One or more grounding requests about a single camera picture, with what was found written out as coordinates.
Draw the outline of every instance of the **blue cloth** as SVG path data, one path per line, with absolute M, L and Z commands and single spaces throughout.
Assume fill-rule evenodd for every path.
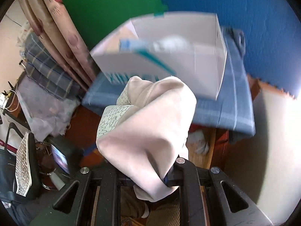
M 197 98 L 193 123 L 243 133 L 255 134 L 251 92 L 243 66 L 245 40 L 243 33 L 230 28 L 223 29 L 228 49 L 222 86 L 216 101 Z M 124 85 L 112 85 L 100 73 L 82 100 L 82 105 L 98 115 L 105 107 L 116 105 Z
M 246 72 L 297 96 L 301 23 L 286 0 L 162 0 L 168 11 L 217 13 L 220 25 L 246 35 Z

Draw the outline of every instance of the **box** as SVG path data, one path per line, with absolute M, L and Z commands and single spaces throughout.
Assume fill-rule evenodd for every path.
M 123 38 L 156 42 L 171 35 L 185 38 L 192 47 L 119 51 Z M 156 82 L 173 75 L 196 96 L 217 99 L 227 49 L 216 14 L 168 12 L 126 21 L 99 42 L 91 55 L 112 84 L 126 84 L 132 76 Z

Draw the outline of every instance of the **wall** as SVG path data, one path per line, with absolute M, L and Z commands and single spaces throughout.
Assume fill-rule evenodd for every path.
M 26 21 L 17 0 L 13 2 L 6 15 L 20 25 Z M 21 26 L 7 16 L 0 22 L 0 92 L 10 89 L 8 81 L 14 85 L 22 73 L 22 68 L 18 65 L 21 60 L 20 49 L 16 46 Z
M 278 225 L 301 198 L 301 100 L 261 89 L 253 109 L 256 134 L 235 144 L 225 173 Z

